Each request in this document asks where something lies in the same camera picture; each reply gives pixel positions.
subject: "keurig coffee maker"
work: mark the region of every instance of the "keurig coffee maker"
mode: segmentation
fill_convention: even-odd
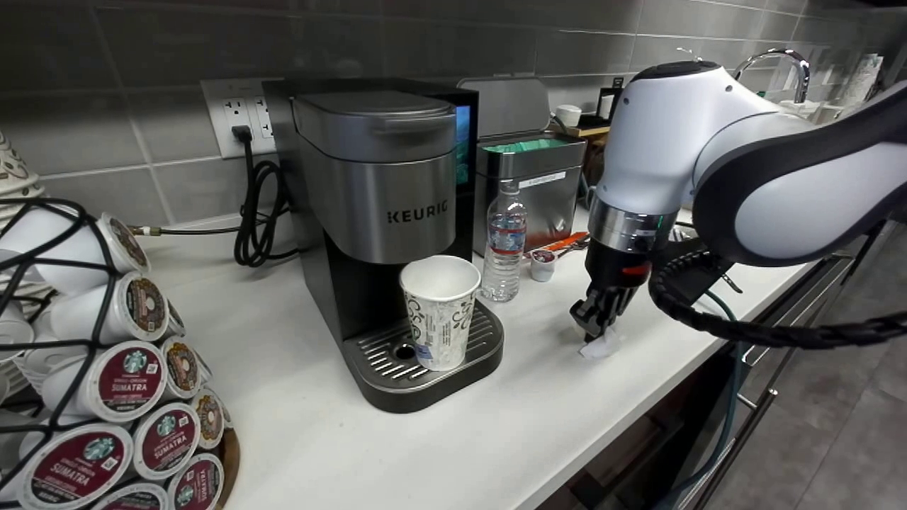
[[[477,304],[467,361],[413,361],[401,269],[470,259],[477,96],[416,82],[279,82],[269,108],[287,184],[316,249],[306,286],[364,397],[419,412],[490,375],[501,322]]]

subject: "clear container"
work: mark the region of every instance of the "clear container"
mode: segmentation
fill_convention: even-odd
[[[508,304],[518,293],[527,244],[527,206],[518,202],[514,168],[501,168],[500,196],[487,206],[483,297]]]

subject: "coffee pod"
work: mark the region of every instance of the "coffee pod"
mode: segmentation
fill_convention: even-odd
[[[218,400],[215,392],[209,392],[207,386],[195,393],[192,400],[199,426],[201,426],[201,450],[215,450],[225,440],[225,427],[228,427],[228,407]]]
[[[163,484],[136,481],[109,492],[90,510],[174,510]]]
[[[167,356],[167,397],[192,400],[205,375],[199,355],[182,337],[165,341],[163,355]]]
[[[163,405],[140,423],[134,437],[136,473],[150,481],[165,481],[184,471],[199,447],[195,407],[184,402]]]
[[[48,407],[58,407],[76,382],[82,362],[48,375],[36,389]],[[120,344],[90,361],[66,416],[99,416],[106,423],[134,423],[144,416],[167,389],[167,361],[150,344]]]
[[[99,230],[103,235],[97,235],[90,225],[80,227],[80,212],[69,205],[32,206],[0,239],[0,261],[46,247],[41,259],[55,259],[63,264],[35,264],[29,269],[29,277],[46,281],[63,295],[76,295],[76,293],[103,286],[110,277],[110,273],[106,269],[103,244],[110,247],[110,254],[129,253],[126,247],[120,247],[120,239],[110,225],[109,225],[109,235],[106,235],[106,227]],[[114,259],[114,269],[134,273],[134,269],[143,269],[143,264],[134,261],[130,254],[122,254],[122,259]]]
[[[95,222],[103,239],[109,242],[110,261],[120,273],[144,273],[148,254],[140,247],[136,235],[114,216],[103,212],[103,219]]]
[[[21,454],[29,457],[41,437],[25,437]],[[134,440],[120,426],[90,423],[59,430],[29,458],[17,499],[29,510],[89,507],[126,480],[130,458]]]
[[[214,510],[225,490],[225,463],[214,454],[195,457],[171,480],[167,495],[175,510]]]
[[[89,341],[103,311],[109,286],[97,286],[85,295],[69,295],[55,300],[41,318],[41,341]],[[167,300],[163,288],[144,274],[122,274],[114,284],[109,318],[103,318],[99,344],[117,341],[160,341],[167,331]]]

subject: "coffee maker lid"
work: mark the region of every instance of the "coffee maker lid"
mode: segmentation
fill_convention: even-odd
[[[453,152],[453,104],[401,91],[294,96],[297,133],[345,161],[413,161]]]

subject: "counter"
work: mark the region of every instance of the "counter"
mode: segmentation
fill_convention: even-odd
[[[551,284],[524,281],[504,322],[504,361],[419,414],[371,407],[321,320],[297,261],[241,269],[229,235],[148,244],[154,274],[215,371],[243,458],[233,510],[537,507],[627,426],[690,376],[721,341],[637,293],[613,356],[585,361],[567,310],[586,288],[585,254]],[[735,267],[715,293],[745,318],[800,269]]]

